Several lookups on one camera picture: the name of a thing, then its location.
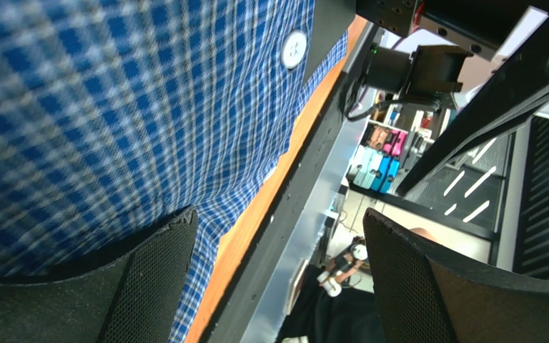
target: black cable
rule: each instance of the black cable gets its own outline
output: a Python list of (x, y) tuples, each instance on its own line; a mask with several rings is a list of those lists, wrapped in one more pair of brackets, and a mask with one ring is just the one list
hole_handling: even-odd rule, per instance
[(345, 117), (347, 118), (348, 121), (359, 121), (361, 119), (369, 117), (375, 111), (380, 111), (381, 109), (387, 109), (389, 108), (389, 106), (397, 105), (397, 104), (404, 104), (404, 101), (401, 99), (381, 101), (378, 104), (374, 104), (374, 106), (367, 109), (367, 111), (361, 114), (358, 114), (357, 116), (350, 116), (350, 112), (352, 112), (352, 109), (351, 109), (348, 113), (345, 113)]

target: orange wooden edge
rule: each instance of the orange wooden edge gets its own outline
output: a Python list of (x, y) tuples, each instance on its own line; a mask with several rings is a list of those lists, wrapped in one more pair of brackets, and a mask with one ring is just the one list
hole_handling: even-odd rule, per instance
[[(347, 57), (357, 43), (359, 35), (363, 31), (366, 23), (365, 19), (356, 16), (355, 20), (349, 26)], [(217, 259), (211, 281), (207, 285), (207, 290), (204, 293), (196, 318), (194, 319), (194, 323), (186, 338), (186, 343), (198, 342), (204, 328), (209, 323), (219, 299), (224, 294), (230, 279), (237, 270), (271, 201), (281, 187), (281, 183), (287, 175), (291, 163), (294, 161), (300, 147), (304, 144), (304, 140), (312, 128), (312, 124), (315, 122), (325, 100), (330, 95), (332, 87), (334, 86), (338, 75), (340, 75), (340, 71), (345, 64), (347, 57), (336, 64), (315, 89), (315, 92), (306, 103), (302, 113), (300, 113), (296, 119), (294, 131), (290, 139), (289, 151), (279, 158), (279, 164), (277, 165), (275, 173), (264, 183), (257, 196), (241, 214), (237, 223), (219, 242)]]

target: blue plaid shirt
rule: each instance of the blue plaid shirt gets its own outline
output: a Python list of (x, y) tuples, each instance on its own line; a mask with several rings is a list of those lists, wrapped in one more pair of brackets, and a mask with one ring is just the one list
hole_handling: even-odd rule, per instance
[(287, 151), (346, 53), (302, 85), (314, 0), (0, 1), (0, 277), (39, 274), (194, 205), (170, 340), (182, 342), (220, 237)]

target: white button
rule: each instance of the white button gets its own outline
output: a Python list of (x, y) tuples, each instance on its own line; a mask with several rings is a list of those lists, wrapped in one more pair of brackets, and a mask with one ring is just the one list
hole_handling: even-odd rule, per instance
[(306, 35), (299, 30), (294, 30), (287, 36), (281, 50), (281, 62), (285, 68), (294, 69), (300, 64), (306, 53), (306, 45)]
[(270, 169), (268, 174), (266, 174), (266, 177), (264, 178), (264, 182), (268, 181), (268, 179), (270, 179), (270, 177), (275, 173), (276, 170), (277, 170), (277, 166), (272, 167), (272, 169)]

